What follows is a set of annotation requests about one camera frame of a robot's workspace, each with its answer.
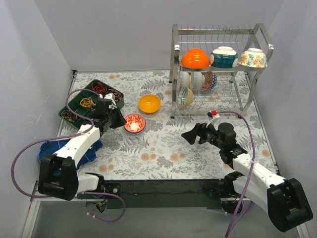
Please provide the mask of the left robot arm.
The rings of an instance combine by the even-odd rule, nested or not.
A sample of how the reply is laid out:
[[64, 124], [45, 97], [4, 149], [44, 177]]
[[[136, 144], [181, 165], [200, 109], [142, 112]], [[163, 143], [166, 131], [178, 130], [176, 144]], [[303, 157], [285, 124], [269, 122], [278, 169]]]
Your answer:
[[41, 194], [70, 201], [78, 193], [88, 191], [94, 198], [105, 194], [104, 177], [99, 174], [77, 174], [82, 157], [110, 128], [126, 124], [119, 108], [95, 111], [96, 125], [84, 122], [78, 136], [71, 138], [53, 154], [45, 155], [40, 163], [38, 191]]

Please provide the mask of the blue zigzag red-inside bowl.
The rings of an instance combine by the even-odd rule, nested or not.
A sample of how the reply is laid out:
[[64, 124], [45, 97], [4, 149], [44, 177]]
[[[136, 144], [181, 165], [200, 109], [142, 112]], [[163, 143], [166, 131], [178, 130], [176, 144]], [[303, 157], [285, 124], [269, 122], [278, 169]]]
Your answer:
[[204, 75], [204, 84], [202, 89], [204, 91], [213, 89], [217, 84], [217, 76], [212, 71], [206, 72]]

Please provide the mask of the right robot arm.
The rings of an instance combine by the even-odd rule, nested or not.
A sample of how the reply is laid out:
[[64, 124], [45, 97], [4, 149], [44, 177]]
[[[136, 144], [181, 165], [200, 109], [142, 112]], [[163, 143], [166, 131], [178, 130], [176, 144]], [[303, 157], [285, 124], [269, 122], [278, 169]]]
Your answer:
[[234, 170], [225, 177], [225, 193], [230, 197], [240, 194], [250, 199], [268, 214], [279, 231], [286, 232], [313, 218], [301, 183], [254, 163], [250, 154], [237, 143], [232, 124], [223, 122], [214, 128], [212, 124], [198, 123], [181, 136], [191, 145], [199, 137], [198, 143], [208, 142], [219, 148], [221, 159]]

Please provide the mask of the blue triangle-pattern bowl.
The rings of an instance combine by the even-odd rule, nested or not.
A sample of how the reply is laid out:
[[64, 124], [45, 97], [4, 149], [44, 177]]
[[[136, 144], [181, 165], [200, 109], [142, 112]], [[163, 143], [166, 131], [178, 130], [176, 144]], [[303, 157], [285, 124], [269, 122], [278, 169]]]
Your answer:
[[129, 135], [139, 135], [139, 134], [142, 134], [143, 131], [138, 131], [138, 132], [127, 131], [127, 133], [128, 133]]

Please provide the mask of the yellow bowl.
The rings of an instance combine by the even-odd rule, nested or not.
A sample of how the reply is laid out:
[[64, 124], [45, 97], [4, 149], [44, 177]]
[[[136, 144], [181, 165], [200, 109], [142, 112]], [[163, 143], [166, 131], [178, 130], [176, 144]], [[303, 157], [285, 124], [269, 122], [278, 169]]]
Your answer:
[[159, 110], [161, 101], [158, 96], [147, 94], [139, 99], [138, 107], [141, 111], [151, 114]]

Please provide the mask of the red and white floral bowl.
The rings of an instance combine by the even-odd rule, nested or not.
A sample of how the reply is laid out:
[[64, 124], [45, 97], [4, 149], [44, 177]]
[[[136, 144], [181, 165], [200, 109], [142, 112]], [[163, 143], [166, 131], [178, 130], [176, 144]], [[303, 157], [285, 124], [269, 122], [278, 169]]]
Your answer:
[[138, 132], [143, 131], [146, 126], [145, 118], [138, 113], [131, 113], [125, 116], [126, 124], [124, 129], [126, 131]]

